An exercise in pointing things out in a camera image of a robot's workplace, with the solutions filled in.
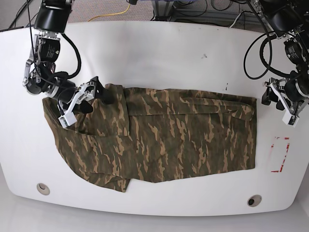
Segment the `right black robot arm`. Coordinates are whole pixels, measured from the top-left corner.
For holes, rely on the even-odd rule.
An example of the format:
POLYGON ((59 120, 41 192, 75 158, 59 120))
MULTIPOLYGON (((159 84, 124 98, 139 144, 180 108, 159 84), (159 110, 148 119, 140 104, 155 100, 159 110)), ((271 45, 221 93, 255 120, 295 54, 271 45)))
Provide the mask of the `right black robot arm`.
POLYGON ((84 114, 93 111, 90 101, 100 99, 103 104, 112 104, 114 98, 100 83, 98 77, 76 86, 75 78, 82 67, 80 53, 73 41, 64 33, 72 12, 71 0, 43 0, 33 28, 39 32, 31 35, 31 50, 26 61, 23 86, 30 94, 45 93, 56 100, 61 117, 74 111, 84 114), (72 74, 56 71, 56 60, 60 53, 61 35, 73 48, 77 58, 77 69, 72 74))

